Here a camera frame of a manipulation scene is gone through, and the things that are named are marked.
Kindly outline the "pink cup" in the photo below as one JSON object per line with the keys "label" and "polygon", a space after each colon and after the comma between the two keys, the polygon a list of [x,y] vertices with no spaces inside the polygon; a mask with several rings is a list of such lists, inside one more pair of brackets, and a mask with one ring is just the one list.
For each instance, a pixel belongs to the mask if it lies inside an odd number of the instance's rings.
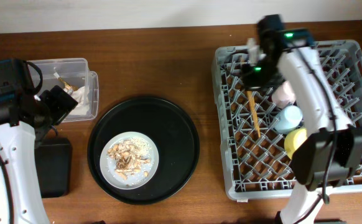
{"label": "pink cup", "polygon": [[296,102],[296,96],[289,81],[281,84],[271,96],[272,102],[280,109],[293,105]]}

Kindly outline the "wooden chopstick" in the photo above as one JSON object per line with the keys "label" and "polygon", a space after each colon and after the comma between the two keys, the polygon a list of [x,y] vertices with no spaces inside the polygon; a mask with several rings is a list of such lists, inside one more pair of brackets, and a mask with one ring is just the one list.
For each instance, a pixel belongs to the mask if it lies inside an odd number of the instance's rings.
{"label": "wooden chopstick", "polygon": [[258,121],[258,115],[256,113],[256,109],[255,109],[255,100],[253,97],[253,92],[251,90],[248,90],[247,84],[246,84],[246,80],[247,80],[247,76],[252,75],[255,72],[255,68],[250,66],[250,63],[248,62],[247,64],[244,64],[245,60],[243,58],[243,56],[241,56],[241,78],[243,81],[243,85],[244,85],[244,89],[246,90],[246,96],[248,98],[248,103],[249,103],[249,108],[250,108],[250,112],[251,112],[251,117],[253,120],[253,125],[254,125],[254,129],[257,133],[258,138],[261,137],[261,132],[259,129],[259,121]]}

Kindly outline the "white napkin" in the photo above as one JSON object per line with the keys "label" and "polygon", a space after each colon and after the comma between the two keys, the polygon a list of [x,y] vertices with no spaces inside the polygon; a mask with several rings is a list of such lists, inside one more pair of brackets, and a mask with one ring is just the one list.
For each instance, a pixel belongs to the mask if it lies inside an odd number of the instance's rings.
{"label": "white napkin", "polygon": [[71,97],[78,102],[76,107],[70,112],[70,115],[72,116],[84,116],[87,114],[89,110],[89,102],[85,99],[84,94],[88,93],[87,90],[85,90],[85,87],[80,87],[77,91],[74,91],[71,94]]}

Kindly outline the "light blue cup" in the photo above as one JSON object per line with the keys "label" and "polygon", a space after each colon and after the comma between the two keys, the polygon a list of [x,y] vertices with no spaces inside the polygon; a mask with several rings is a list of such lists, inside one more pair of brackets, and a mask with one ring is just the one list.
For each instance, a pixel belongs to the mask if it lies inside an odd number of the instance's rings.
{"label": "light blue cup", "polygon": [[276,118],[278,119],[274,129],[281,134],[288,134],[300,124],[303,118],[302,110],[298,106],[286,106],[280,111]]}

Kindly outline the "yellow bowl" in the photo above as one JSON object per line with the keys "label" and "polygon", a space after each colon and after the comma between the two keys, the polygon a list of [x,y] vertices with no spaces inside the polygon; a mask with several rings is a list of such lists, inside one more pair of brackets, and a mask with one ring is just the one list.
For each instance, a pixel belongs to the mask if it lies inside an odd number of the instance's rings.
{"label": "yellow bowl", "polygon": [[307,140],[307,129],[299,128],[291,131],[284,141],[284,149],[289,159],[292,159],[294,152]]}

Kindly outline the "food scraps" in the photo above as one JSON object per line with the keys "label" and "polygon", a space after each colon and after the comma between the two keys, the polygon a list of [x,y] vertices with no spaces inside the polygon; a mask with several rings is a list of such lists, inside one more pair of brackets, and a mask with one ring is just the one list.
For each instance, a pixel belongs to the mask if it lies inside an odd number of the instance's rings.
{"label": "food scraps", "polygon": [[106,152],[114,161],[114,173],[125,181],[140,173],[147,177],[148,172],[142,168],[144,165],[151,165],[151,149],[150,144],[143,138],[132,137],[119,140]]}

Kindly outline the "grey plate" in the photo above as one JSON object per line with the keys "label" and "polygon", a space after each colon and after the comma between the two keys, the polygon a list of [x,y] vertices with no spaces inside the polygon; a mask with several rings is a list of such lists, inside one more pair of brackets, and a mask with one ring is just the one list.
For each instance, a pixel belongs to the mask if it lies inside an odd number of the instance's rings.
{"label": "grey plate", "polygon": [[[123,181],[120,177],[118,177],[114,173],[113,170],[114,161],[112,161],[109,158],[106,151],[119,140],[132,138],[132,137],[143,138],[150,144],[152,148],[151,152],[149,153],[149,157],[151,159],[151,165],[150,166],[144,165],[142,168],[142,170],[146,170],[148,172],[147,177],[144,177],[143,173],[140,173],[135,175],[134,177],[128,178],[128,180]],[[159,165],[159,152],[157,146],[148,136],[137,132],[121,133],[113,137],[111,140],[109,140],[101,152],[100,162],[99,162],[99,168],[105,181],[109,183],[111,186],[121,190],[132,190],[147,184],[148,181],[152,179],[155,172],[157,171],[158,165]]]}

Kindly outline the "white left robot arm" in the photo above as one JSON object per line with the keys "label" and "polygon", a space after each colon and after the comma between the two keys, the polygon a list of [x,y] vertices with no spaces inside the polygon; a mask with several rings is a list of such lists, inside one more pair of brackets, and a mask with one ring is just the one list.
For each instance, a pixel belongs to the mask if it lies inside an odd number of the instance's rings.
{"label": "white left robot arm", "polygon": [[55,85],[35,85],[26,60],[0,61],[0,223],[48,223],[40,193],[35,148],[76,107]]}

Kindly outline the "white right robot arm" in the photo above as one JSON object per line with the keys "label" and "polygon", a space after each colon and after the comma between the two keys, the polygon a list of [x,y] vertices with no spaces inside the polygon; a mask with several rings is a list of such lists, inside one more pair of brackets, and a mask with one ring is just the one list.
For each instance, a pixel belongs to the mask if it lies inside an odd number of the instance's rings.
{"label": "white right robot arm", "polygon": [[242,68],[244,89],[257,91],[284,78],[307,130],[290,162],[297,182],[274,221],[313,223],[333,190],[354,176],[362,156],[362,127],[354,127],[337,102],[307,29],[286,29],[278,14],[264,16],[256,27],[265,56]]}

